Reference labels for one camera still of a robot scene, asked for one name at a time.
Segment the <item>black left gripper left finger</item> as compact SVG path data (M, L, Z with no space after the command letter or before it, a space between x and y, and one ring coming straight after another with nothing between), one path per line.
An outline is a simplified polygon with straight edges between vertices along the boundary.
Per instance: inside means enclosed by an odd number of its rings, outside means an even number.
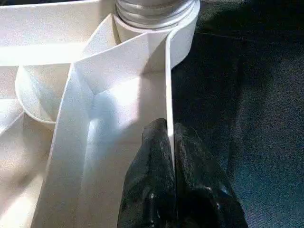
M175 172L166 119L142 132L142 144L123 184L119 228L172 228L176 221Z

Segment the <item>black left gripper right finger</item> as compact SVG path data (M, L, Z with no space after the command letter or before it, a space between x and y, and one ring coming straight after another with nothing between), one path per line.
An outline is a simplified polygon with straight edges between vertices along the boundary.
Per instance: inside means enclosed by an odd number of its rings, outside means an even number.
M179 226L248 227L226 173L197 132L175 124L174 149Z

